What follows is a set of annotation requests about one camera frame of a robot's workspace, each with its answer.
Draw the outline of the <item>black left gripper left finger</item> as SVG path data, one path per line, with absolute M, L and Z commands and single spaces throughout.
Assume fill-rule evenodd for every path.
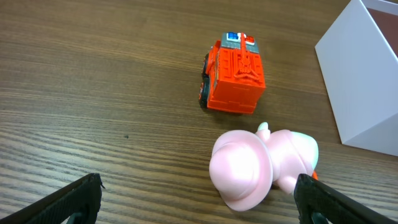
M 94 224 L 101 207 L 103 183 L 99 174 L 88 174 L 18 212 L 1 224 Z

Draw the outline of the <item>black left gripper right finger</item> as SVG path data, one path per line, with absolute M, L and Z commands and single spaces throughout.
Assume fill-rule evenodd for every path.
M 307 174 L 294 190 L 300 224 L 397 224 Z

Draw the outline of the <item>pink rubber duck toy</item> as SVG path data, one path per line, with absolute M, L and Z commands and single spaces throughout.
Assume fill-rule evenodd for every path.
M 255 133 L 232 130 L 212 150 L 210 178 L 232 210 L 244 212 L 261 203 L 272 185 L 292 194 L 300 174 L 315 176 L 316 140 L 287 129 L 271 132 L 267 122 Z

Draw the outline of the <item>red toy fire truck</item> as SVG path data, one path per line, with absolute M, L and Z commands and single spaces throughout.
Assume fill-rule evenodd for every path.
M 266 89 L 254 37 L 225 32 L 205 55 L 201 77 L 198 101 L 202 108 L 253 114 Z

